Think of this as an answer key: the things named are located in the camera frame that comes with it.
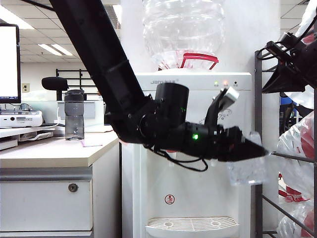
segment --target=green led light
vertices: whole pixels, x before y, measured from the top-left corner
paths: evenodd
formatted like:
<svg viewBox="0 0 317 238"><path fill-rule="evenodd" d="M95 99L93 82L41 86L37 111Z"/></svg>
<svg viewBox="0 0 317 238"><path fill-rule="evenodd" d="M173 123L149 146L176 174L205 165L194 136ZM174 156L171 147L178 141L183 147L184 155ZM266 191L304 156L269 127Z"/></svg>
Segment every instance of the green led light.
<svg viewBox="0 0 317 238"><path fill-rule="evenodd" d="M193 139L197 140L198 139L198 134L193 134Z"/></svg>

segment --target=computer monitor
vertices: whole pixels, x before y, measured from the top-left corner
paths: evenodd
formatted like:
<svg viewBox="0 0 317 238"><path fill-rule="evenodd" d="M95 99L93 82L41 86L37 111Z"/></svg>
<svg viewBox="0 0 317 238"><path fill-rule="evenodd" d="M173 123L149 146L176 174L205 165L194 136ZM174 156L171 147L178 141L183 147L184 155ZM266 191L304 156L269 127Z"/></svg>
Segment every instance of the computer monitor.
<svg viewBox="0 0 317 238"><path fill-rule="evenodd" d="M19 28L0 24L0 103L21 103Z"/></svg>

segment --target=metal shelf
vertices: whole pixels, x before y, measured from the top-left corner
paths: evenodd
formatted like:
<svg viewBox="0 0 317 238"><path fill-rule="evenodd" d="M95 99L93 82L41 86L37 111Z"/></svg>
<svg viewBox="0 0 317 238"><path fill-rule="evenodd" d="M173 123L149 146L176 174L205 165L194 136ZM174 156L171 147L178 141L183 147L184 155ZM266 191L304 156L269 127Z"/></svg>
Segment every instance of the metal shelf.
<svg viewBox="0 0 317 238"><path fill-rule="evenodd" d="M95 84L94 85L83 85L82 83L82 80L92 80L91 78L83 78L83 74L82 72L88 72L87 70L82 70L82 69L70 69L70 70L67 70L67 69L63 69L63 70L60 70L60 69L56 69L56 77L59 76L59 73L61 72L77 72L79 77L74 77L74 78L70 78L70 77L65 77L65 79L67 80L77 80L79 81L79 84L75 84L75 85L69 85L69 87L77 87L79 89L83 89L83 87L95 87ZM97 95L97 93L86 93L87 95Z"/></svg>
<svg viewBox="0 0 317 238"><path fill-rule="evenodd" d="M257 51L255 52L255 126L256 131L260 133L262 136L262 73L263 72L273 72L273 70L276 67L272 67L267 70L262 70L262 62L257 59ZM317 90L314 91L314 112L317 108ZM314 128L317 128L317 120L314 120ZM317 138L317 129L314 130L314 138ZM284 209L282 209L278 204L271 201L269 198L267 198L265 195L263 195L263 186L262 185L256 185L255 187L255 202L256 202L256 238L263 238L263 235L269 235L272 238L276 238L274 234L276 234L276 231L263 231L263 200L268 202L271 206L276 208L278 211L283 213L285 216L287 216L289 219L291 219L293 222L295 222L297 225L299 225L302 229L307 231L310 235L312 235L314 238L317 238L317 142L314 141L314 149L315 149L315 158L302 158L298 156L292 156L292 155L286 155L281 153L273 152L273 155L289 158L292 160L298 160L298 161L304 161L308 163L314 164L314 230L312 231L309 227L301 223L299 220L294 218L292 215L290 215L288 212L286 212Z"/></svg>

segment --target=gray water bottle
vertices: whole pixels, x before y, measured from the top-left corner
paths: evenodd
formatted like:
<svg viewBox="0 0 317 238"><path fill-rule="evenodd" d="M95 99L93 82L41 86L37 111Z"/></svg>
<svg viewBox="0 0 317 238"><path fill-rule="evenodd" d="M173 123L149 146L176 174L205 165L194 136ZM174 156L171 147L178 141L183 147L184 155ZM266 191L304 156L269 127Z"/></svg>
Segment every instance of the gray water bottle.
<svg viewBox="0 0 317 238"><path fill-rule="evenodd" d="M84 139L84 90L65 93L65 139Z"/></svg>

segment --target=white wall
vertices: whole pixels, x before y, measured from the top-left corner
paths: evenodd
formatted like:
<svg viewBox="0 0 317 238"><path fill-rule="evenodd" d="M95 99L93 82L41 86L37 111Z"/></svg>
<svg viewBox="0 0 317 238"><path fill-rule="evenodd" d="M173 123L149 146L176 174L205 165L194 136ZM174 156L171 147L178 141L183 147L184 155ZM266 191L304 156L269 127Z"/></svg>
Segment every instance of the white wall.
<svg viewBox="0 0 317 238"><path fill-rule="evenodd" d="M135 72L153 72L158 68L151 62L142 38L142 0L121 0L123 8L121 42ZM250 72L254 75L254 52L266 42L277 41L280 34L280 0L227 0L225 11L226 41L217 56L220 63L214 68L218 72ZM276 62L266 62L269 68ZM264 75L264 83L269 75ZM263 95L263 143L274 150L279 137L279 95ZM275 183L276 171L270 178ZM264 188L269 197L277 201L275 187ZM264 204L264 228L273 230L277 213Z"/></svg>
<svg viewBox="0 0 317 238"><path fill-rule="evenodd" d="M45 90L42 87L42 78L56 76L56 69L85 69L82 63L22 63L21 64L21 83L30 83L30 92L39 95L35 91ZM26 93L21 93L22 100ZM43 101L56 100L56 92L46 90L40 96Z"/></svg>

